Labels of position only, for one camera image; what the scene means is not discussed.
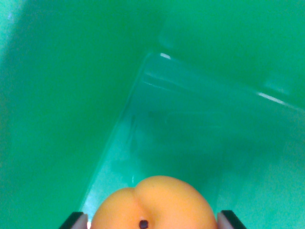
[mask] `orange peach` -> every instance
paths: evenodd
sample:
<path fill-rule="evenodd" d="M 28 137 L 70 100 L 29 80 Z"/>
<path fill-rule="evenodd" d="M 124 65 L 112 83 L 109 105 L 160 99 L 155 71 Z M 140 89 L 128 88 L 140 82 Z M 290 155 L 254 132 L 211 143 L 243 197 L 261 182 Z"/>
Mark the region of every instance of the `orange peach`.
<path fill-rule="evenodd" d="M 192 186 L 156 176 L 110 195 L 95 213 L 91 229 L 217 229 L 217 224 L 209 204 Z"/>

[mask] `plastic surface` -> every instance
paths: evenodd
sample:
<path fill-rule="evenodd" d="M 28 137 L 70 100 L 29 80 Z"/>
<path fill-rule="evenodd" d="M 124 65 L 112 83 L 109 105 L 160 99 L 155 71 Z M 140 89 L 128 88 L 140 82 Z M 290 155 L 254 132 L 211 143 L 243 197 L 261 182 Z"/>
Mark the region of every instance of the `plastic surface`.
<path fill-rule="evenodd" d="M 0 228 L 91 219 L 156 174 L 248 229 L 305 227 L 301 2 L 20 2 L 1 15 Z"/>

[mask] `dark spot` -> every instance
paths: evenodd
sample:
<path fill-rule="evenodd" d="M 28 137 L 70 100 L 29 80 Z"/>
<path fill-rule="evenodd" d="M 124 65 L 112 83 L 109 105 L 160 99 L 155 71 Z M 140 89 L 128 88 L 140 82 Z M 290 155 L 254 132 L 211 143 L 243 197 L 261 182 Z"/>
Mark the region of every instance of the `dark spot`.
<path fill-rule="evenodd" d="M 140 229 L 147 229 L 148 228 L 148 221 L 147 220 L 141 220 L 139 223 Z"/>

